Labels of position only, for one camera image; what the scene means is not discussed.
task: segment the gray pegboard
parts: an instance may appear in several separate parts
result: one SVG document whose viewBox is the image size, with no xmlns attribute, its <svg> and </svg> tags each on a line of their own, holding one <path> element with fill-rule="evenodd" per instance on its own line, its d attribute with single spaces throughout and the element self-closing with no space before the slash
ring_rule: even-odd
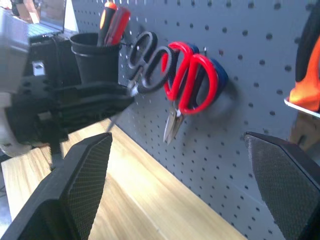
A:
<svg viewBox="0 0 320 240">
<path fill-rule="evenodd" d="M 153 31 L 159 45 L 206 47 L 230 77 L 218 101 L 187 116 L 167 146 L 164 91 L 140 95 L 117 125 L 244 236 L 284 239 L 262 200 L 243 134 L 287 139 L 296 111 L 283 99 L 294 87 L 299 36 L 315 0 L 116 0 L 132 15 L 125 40 Z M 101 0 L 73 0 L 80 32 L 96 32 Z M 119 82 L 126 84 L 120 51 Z"/>
</svg>

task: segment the wooden workbench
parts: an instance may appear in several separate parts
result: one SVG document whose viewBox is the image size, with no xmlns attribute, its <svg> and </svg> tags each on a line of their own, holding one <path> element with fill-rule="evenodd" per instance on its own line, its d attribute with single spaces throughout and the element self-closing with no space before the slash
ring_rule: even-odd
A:
<svg viewBox="0 0 320 240">
<path fill-rule="evenodd" d="M 66 153 L 80 140 L 102 133 L 109 121 L 69 136 Z M 244 240 L 245 238 L 121 129 L 112 129 L 107 177 L 91 240 Z M 14 219 L 49 174 L 48 148 L 2 163 Z"/>
</svg>

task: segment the laptop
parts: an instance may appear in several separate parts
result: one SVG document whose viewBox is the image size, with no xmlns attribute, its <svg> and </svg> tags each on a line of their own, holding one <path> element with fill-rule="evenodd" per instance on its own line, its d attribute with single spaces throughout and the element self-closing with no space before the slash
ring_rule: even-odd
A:
<svg viewBox="0 0 320 240">
<path fill-rule="evenodd" d="M 67 0 L 42 0 L 40 23 L 28 25 L 28 37 L 47 37 L 65 30 Z"/>
</svg>

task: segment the black cup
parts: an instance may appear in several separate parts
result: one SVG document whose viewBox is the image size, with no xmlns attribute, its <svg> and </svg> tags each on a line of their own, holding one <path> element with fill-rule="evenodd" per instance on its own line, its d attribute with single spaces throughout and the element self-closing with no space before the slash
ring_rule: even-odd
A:
<svg viewBox="0 0 320 240">
<path fill-rule="evenodd" d="M 70 38 L 81 83 L 118 83 L 120 45 L 97 46 L 98 33 L 81 33 Z"/>
</svg>

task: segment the screwdriver handle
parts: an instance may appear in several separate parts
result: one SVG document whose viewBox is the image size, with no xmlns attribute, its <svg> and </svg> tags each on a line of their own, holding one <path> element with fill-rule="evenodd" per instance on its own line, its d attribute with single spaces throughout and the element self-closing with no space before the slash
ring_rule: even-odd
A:
<svg viewBox="0 0 320 240">
<path fill-rule="evenodd" d="M 115 5 L 112 1 L 107 1 L 104 4 L 104 9 L 100 19 L 100 31 L 98 34 L 98 42 L 96 44 L 98 47 L 102 47 L 103 45 L 105 45 L 105 38 L 116 10 L 117 5 Z"/>
<path fill-rule="evenodd" d="M 107 46 L 120 43 L 121 37 L 124 34 L 125 28 L 130 18 L 130 11 L 125 7 L 119 7 L 112 18 L 109 30 L 106 34 L 104 42 Z"/>
</svg>

